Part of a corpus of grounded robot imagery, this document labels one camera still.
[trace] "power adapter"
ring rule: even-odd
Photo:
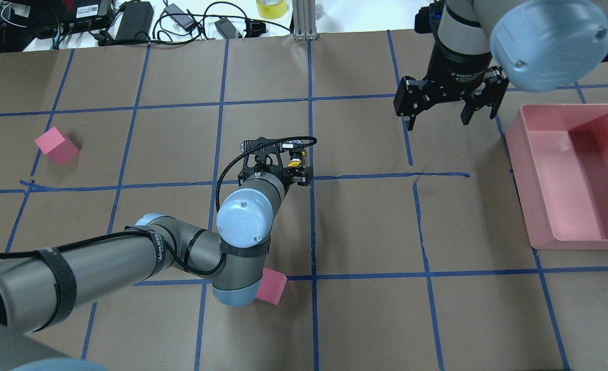
[[[164,8],[164,12],[187,32],[193,30],[198,25],[198,23],[190,16],[183,15],[184,12],[178,7],[178,5],[169,4],[169,6]]]

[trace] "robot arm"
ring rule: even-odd
[[[74,308],[173,265],[212,282],[214,296],[230,306],[256,298],[271,226],[290,185],[307,186],[304,165],[314,137],[245,141],[240,188],[219,207],[219,233],[170,216],[147,214],[124,232],[26,253],[0,254],[0,324],[28,333],[66,319]],[[290,153],[283,166],[280,153]],[[255,164],[249,166],[250,155]]]
[[[424,110],[459,100],[464,125],[483,106],[493,119],[509,82],[550,91],[608,61],[608,0],[436,0],[415,24],[434,48],[426,76],[401,78],[393,101],[409,130]],[[500,66],[488,67],[492,56]]]

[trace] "cable strap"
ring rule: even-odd
[[[47,326],[55,325],[68,318],[77,300],[77,280],[72,272],[70,264],[65,260],[61,252],[54,247],[38,250],[40,258],[54,275],[54,289],[56,289],[56,310],[49,321],[34,332],[40,331]]]

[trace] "pink foam cube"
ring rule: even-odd
[[[47,157],[59,165],[63,165],[79,153],[79,149],[68,137],[64,136],[56,127],[47,130],[35,140],[36,144]]]
[[[287,280],[288,277],[285,277],[283,273],[273,271],[270,268],[263,268],[263,279],[260,282],[256,298],[278,305]]]

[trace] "electronic device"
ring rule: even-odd
[[[26,26],[37,38],[46,39],[56,35],[57,24],[63,25],[64,33],[108,28],[113,15],[112,0],[60,0],[31,5]]]

